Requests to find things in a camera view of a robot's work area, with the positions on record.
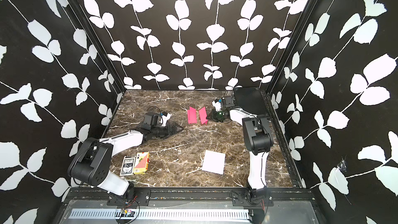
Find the pink square paper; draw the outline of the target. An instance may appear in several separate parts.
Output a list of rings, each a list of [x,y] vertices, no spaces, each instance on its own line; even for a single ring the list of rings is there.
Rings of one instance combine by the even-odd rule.
[[[201,125],[208,123],[206,107],[202,107],[199,110],[199,116],[200,116]]]
[[[187,110],[188,124],[197,123],[197,110],[189,107]]]

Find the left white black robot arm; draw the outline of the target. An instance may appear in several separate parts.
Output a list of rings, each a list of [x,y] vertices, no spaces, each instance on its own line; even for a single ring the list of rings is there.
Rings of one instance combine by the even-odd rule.
[[[112,157],[147,141],[167,139],[182,132],[184,127],[169,121],[171,116],[166,112],[148,112],[136,128],[124,134],[105,139],[87,138],[69,165],[68,175],[115,196],[133,199],[134,184],[109,170]]]

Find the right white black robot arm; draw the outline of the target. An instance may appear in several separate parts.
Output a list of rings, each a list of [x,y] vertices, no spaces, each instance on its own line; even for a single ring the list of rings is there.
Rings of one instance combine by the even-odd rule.
[[[250,158],[247,195],[253,201],[264,198],[267,193],[267,157],[274,145],[264,101],[260,96],[225,96],[215,99],[211,104],[213,109],[207,115],[208,120],[231,120],[241,125],[244,144]]]

